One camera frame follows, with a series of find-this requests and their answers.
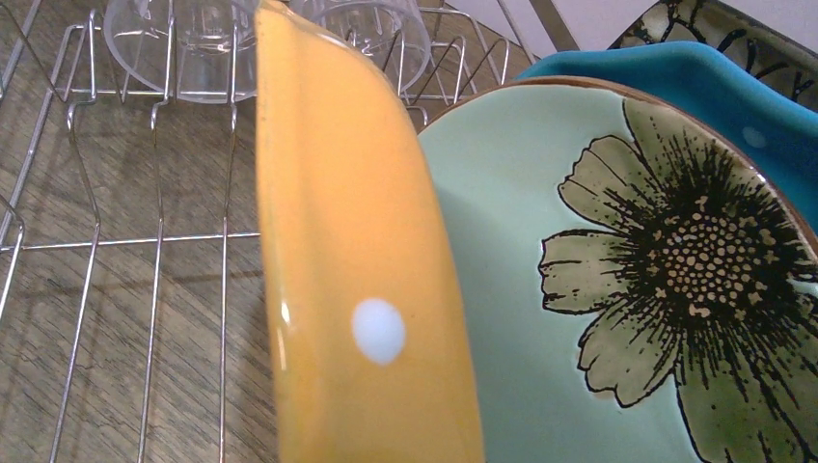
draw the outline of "white dot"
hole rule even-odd
[[[767,138],[763,133],[752,127],[744,127],[742,129],[744,141],[753,148],[764,148],[767,146]]]
[[[403,350],[406,325],[395,306],[382,299],[367,299],[352,314],[352,336],[368,359],[385,366]]]

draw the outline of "yellow plate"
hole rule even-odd
[[[283,463],[481,463],[443,218],[380,70],[266,1],[256,14],[261,249]]]

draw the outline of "clear plastic cup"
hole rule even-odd
[[[171,5],[176,27],[178,98],[225,103],[237,25],[235,100],[256,94],[253,13],[259,0],[110,0],[103,32],[112,55],[148,87],[164,90]]]
[[[431,40],[415,0],[290,0],[289,7],[361,50],[402,91],[429,63]]]

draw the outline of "green plate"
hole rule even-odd
[[[818,246],[743,154],[584,78],[478,95],[420,138],[490,462],[816,458]]]

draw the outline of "upside-down cup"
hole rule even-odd
[[[110,0],[103,33],[117,62],[153,90],[164,91],[167,63],[176,63],[170,94],[200,103],[227,102],[235,46],[235,101],[241,101],[256,94],[253,12],[258,4],[259,0]],[[171,18],[173,47],[168,40]],[[169,53],[174,60],[168,60]]]

